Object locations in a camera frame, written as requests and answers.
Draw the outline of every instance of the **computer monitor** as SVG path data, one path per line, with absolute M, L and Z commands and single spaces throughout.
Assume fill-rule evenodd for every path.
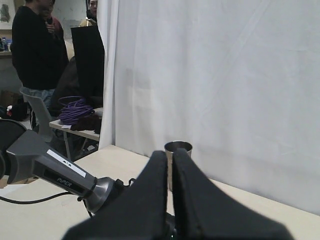
M 105 48 L 98 26 L 71 29 L 80 92 L 95 107 L 103 103 Z

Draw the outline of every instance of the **stainless steel cup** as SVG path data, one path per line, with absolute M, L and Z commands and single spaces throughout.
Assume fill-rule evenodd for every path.
M 177 149 L 185 149 L 191 157 L 192 145 L 186 141 L 171 141 L 164 145 L 166 158 L 168 159 L 168 186 L 172 192 L 172 158 Z

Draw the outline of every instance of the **poster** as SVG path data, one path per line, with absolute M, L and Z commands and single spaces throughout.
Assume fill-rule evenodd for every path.
M 12 28 L 15 12 L 13 0 L 0 0 L 0 30 Z

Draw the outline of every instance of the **chair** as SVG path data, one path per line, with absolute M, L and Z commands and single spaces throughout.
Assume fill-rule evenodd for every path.
M 49 126 L 49 123 L 53 120 L 50 115 L 44 101 L 37 96 L 31 96 L 28 89 L 25 87 L 20 88 L 20 93 L 23 98 L 27 100 L 35 113 L 36 118 L 39 122 L 38 134 L 46 143 L 50 143 L 53 138 L 53 131 Z

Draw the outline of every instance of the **coiled cable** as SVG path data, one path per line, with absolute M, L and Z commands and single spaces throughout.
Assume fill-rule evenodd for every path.
M 63 103 L 66 99 L 78 99 L 71 101 L 68 104 Z M 86 100 L 81 96 L 62 97 L 58 102 L 64 107 L 61 110 L 59 119 L 63 125 L 75 125 L 80 118 L 89 117 L 95 113 L 93 107 L 86 104 Z

